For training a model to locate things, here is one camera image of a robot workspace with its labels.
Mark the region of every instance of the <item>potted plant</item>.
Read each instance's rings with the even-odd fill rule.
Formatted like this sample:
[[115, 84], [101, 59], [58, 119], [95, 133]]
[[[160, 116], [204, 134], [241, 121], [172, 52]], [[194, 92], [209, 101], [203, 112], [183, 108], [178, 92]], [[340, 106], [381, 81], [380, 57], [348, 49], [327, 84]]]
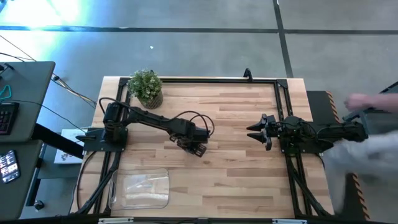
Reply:
[[143, 69], [130, 75], [127, 87], [147, 109], [156, 109], [163, 103], [162, 80], [153, 70]]

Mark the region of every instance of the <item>cable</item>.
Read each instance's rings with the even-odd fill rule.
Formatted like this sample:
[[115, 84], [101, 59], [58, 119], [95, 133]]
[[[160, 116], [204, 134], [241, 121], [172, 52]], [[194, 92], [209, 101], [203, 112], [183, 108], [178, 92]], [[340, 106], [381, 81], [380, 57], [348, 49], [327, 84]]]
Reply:
[[308, 125], [311, 128], [311, 130], [313, 131], [315, 139], [318, 138], [318, 135], [317, 135], [317, 132], [315, 131], [315, 128], [313, 128], [313, 126], [310, 123], [308, 123], [308, 122], [306, 122], [304, 120], [300, 120], [298, 123], [304, 123], [304, 124]]
[[321, 160], [323, 168], [325, 168], [325, 163], [323, 162], [322, 157], [318, 153], [314, 153], [314, 155], [316, 155]]
[[76, 190], [76, 186], [77, 186], [77, 184], [75, 184], [75, 186], [73, 187], [73, 190], [72, 190], [72, 201], [70, 202], [69, 210], [72, 208], [73, 201], [75, 200], [75, 190]]
[[297, 124], [290, 124], [290, 123], [284, 122], [284, 121], [278, 121], [278, 122], [275, 122], [275, 124], [286, 124], [286, 125], [290, 125], [291, 127], [296, 127], [296, 125], [297, 125]]
[[203, 120], [203, 122], [205, 123], [207, 133], [209, 132], [209, 127], [207, 126], [207, 122], [206, 122], [206, 120], [203, 118], [204, 115], [202, 115], [202, 114], [200, 114], [200, 113], [198, 113], [198, 112], [196, 112], [196, 111], [184, 111], [184, 112], [181, 112], [181, 113], [177, 114], [176, 116], [174, 116], [173, 118], [171, 118], [170, 120], [165, 121], [165, 122], [170, 122], [170, 121], [172, 121], [172, 120], [174, 120], [174, 119], [178, 118], [179, 116], [181, 116], [181, 115], [183, 115], [183, 114], [186, 114], [186, 113], [194, 113], [194, 114], [196, 114], [197, 116], [200, 116], [200, 118], [201, 118], [201, 119]]
[[319, 129], [318, 130], [318, 132], [317, 132], [317, 138], [318, 138], [318, 135], [319, 135], [319, 133], [321, 132], [321, 131], [323, 131], [323, 130], [325, 130], [325, 129], [332, 129], [332, 128], [341, 128], [341, 127], [325, 127], [325, 128], [321, 128], [321, 129]]
[[26, 56], [30, 57], [30, 59], [34, 60], [29, 54], [27, 54], [26, 52], [24, 52], [22, 49], [20, 49], [19, 47], [17, 47], [16, 45], [14, 45], [13, 43], [11, 43], [10, 41], [8, 41], [6, 38], [4, 38], [2, 35], [0, 35], [1, 38], [3, 38], [5, 41], [9, 42], [12, 46], [14, 46], [16, 49], [20, 50], [22, 53], [24, 53]]
[[[15, 57], [12, 55], [8, 55], [8, 54], [4, 54], [13, 58], [16, 58], [18, 60], [22, 60], [26, 59], [26, 60], [33, 60], [35, 62], [37, 62], [34, 58], [32, 58], [29, 54], [27, 54], [26, 52], [24, 52], [22, 49], [20, 49], [19, 47], [17, 47], [15, 44], [13, 44], [12, 42], [10, 42], [9, 40], [7, 40], [6, 38], [4, 38], [2, 35], [0, 35], [1, 38], [3, 38], [5, 41], [7, 41], [8, 43], [10, 43], [12, 46], [14, 46], [16, 49], [20, 50], [22, 53], [24, 53], [25, 55], [27, 55], [29, 58], [24, 58], [24, 57]], [[79, 96], [80, 98], [82, 98], [85, 101], [90, 101], [92, 103], [94, 103], [94, 105], [96, 106], [96, 102], [93, 101], [92, 99], [88, 98], [87, 96], [81, 95], [79, 93], [77, 93], [76, 91], [72, 90], [72, 88], [70, 88], [57, 74], [53, 73], [53, 75], [55, 76], [55, 79], [60, 80], [60, 83], [62, 84], [62, 86], [64, 87], [64, 89], [68, 90], [70, 93], [72, 93], [73, 95]]]
[[9, 55], [9, 54], [6, 54], [6, 53], [0, 52], [0, 55], [5, 55], [5, 56], [8, 56], [8, 57], [13, 57], [13, 58], [16, 58], [16, 59], [20, 60], [21, 62], [25, 62], [24, 60], [20, 59], [19, 57], [15, 57], [15, 56], [12, 56], [12, 55]]
[[72, 93], [73, 95], [79, 96], [80, 98], [82, 98], [82, 99], [85, 100], [85, 101], [90, 101], [90, 102], [92, 102], [95, 106], [97, 105], [97, 103], [96, 103], [94, 100], [88, 98], [88, 97], [85, 96], [85, 95], [82, 95], [82, 94], [80, 94], [80, 93], [77, 93], [75, 90], [72, 90], [72, 88], [70, 88], [70, 87], [67, 85], [67, 83], [65, 83], [58, 75], [56, 75], [55, 73], [53, 73], [53, 75], [56, 76], [56, 79], [60, 82], [60, 85], [61, 85], [62, 87], [64, 87], [64, 89], [68, 90], [68, 91], [69, 91], [70, 93]]
[[79, 188], [80, 188], [80, 180], [81, 180], [81, 176], [83, 175], [83, 171], [88, 163], [88, 161], [90, 161], [90, 159], [94, 156], [94, 154], [96, 153], [96, 151], [92, 152], [86, 159], [86, 161], [83, 163], [78, 179], [77, 179], [77, 184], [76, 184], [76, 204], [77, 204], [77, 210], [80, 209], [80, 199], [79, 199]]
[[[55, 84], [57, 84], [58, 86], [65, 88], [64, 86], [62, 86], [61, 84], [57, 83], [56, 81], [54, 81], [53, 79], [51, 79], [51, 81], [53, 81]], [[81, 97], [80, 94], [76, 94], [77, 96], [79, 96], [84, 102], [86, 102], [90, 107], [92, 107], [93, 109], [95, 109], [95, 106], [91, 105], [90, 102], [88, 102], [87, 100], [85, 100], [83, 97]]]
[[[216, 130], [216, 126], [214, 125], [214, 122], [213, 122], [213, 120], [211, 119], [211, 118], [209, 118], [209, 116], [207, 116], [207, 115], [204, 115], [204, 114], [201, 114], [200, 116], [204, 116], [204, 117], [206, 117], [206, 118], [208, 118], [209, 120], [210, 120], [210, 122], [211, 122], [211, 125], [213, 126], [213, 130], [211, 131], [211, 133], [210, 133], [210, 136], [214, 133], [214, 131]], [[199, 115], [195, 115], [193, 118], [191, 118], [191, 120], [189, 120], [189, 121], [192, 121], [194, 118], [196, 118], [196, 117], [199, 117]]]
[[79, 128], [78, 126], [74, 125], [70, 120], [64, 118], [63, 116], [59, 115], [58, 113], [54, 112], [54, 111], [51, 110], [50, 108], [48, 108], [48, 107], [46, 107], [46, 106], [44, 106], [44, 105], [42, 105], [42, 104], [40, 104], [40, 103], [36, 103], [36, 102], [33, 102], [33, 101], [27, 101], [27, 100], [12, 100], [12, 99], [5, 99], [5, 100], [0, 101], [0, 103], [3, 102], [3, 101], [26, 102], [26, 103], [33, 103], [33, 104], [42, 106], [42, 107], [44, 107], [45, 109], [47, 109], [47, 110], [53, 112], [54, 114], [56, 114], [56, 115], [59, 116], [60, 118], [64, 119], [65, 121], [68, 121], [68, 122], [69, 122], [71, 125], [73, 125], [75, 128], [77, 128], [77, 129], [79, 129], [80, 131], [83, 131], [84, 133], [86, 133], [84, 130], [82, 130], [82, 129]]
[[119, 105], [121, 105], [121, 106], [123, 106], [123, 107], [125, 107], [125, 108], [127, 108], [127, 109], [133, 110], [133, 109], [131, 108], [130, 105], [128, 105], [128, 104], [126, 104], [126, 103], [122, 103], [122, 102], [120, 102], [119, 100], [115, 100], [115, 99], [112, 99], [112, 98], [110, 98], [110, 97], [102, 97], [102, 98], [100, 98], [100, 99], [98, 100], [98, 103], [99, 103], [99, 107], [101, 108], [101, 110], [102, 110], [102, 112], [103, 112], [104, 114], [105, 114], [105, 110], [104, 110], [104, 107], [102, 106], [102, 100], [111, 100], [111, 101], [113, 101], [113, 102], [115, 102], [115, 103], [117, 103], [117, 104], [119, 104]]

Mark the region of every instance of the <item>clear plastic container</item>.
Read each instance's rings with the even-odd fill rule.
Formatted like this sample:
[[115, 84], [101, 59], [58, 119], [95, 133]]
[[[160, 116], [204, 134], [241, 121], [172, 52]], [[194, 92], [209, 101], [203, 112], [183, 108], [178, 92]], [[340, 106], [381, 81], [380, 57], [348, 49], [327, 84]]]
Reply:
[[112, 210], [164, 208], [169, 202], [167, 169], [117, 170], [110, 184], [108, 203]]

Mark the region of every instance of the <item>person's hand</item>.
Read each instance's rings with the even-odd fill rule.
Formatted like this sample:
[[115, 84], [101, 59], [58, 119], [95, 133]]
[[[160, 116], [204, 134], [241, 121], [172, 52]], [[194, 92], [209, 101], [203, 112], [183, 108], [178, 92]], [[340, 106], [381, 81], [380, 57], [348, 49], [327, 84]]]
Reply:
[[350, 111], [372, 107], [371, 96], [359, 93], [351, 94], [347, 100], [344, 101], [344, 104]]

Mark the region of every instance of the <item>concrete floor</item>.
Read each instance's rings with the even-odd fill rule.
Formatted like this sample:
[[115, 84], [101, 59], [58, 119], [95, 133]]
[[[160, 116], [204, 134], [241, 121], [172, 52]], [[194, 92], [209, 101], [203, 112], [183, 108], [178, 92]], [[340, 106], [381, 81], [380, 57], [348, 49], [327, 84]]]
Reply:
[[[394, 0], [279, 0], [279, 4], [286, 29], [398, 29]], [[0, 26], [44, 25], [277, 28], [272, 0], [15, 0], [0, 12]], [[249, 67], [255, 77], [286, 77], [278, 34], [2, 30], [0, 35], [37, 60], [55, 61], [55, 73], [94, 100], [103, 76], [129, 75], [141, 68], [160, 75], [240, 77]], [[308, 90], [330, 90], [340, 116], [348, 113], [343, 101], [350, 93], [375, 94], [398, 79], [398, 35], [289, 34], [286, 39], [294, 77], [304, 78]], [[1, 39], [0, 49], [25, 56]], [[91, 83], [91, 88], [82, 83]], [[44, 104], [78, 126], [91, 124], [93, 109], [53, 83]], [[76, 110], [81, 113], [71, 114]], [[73, 128], [47, 110], [41, 111], [39, 123], [54, 131]], [[62, 206], [37, 213], [25, 209], [23, 218], [67, 212], [74, 181], [56, 182], [44, 182], [38, 198], [49, 205], [60, 198]], [[42, 189], [53, 184], [68, 187], [59, 195], [45, 195]], [[372, 220], [398, 223], [395, 189], [363, 183]]]

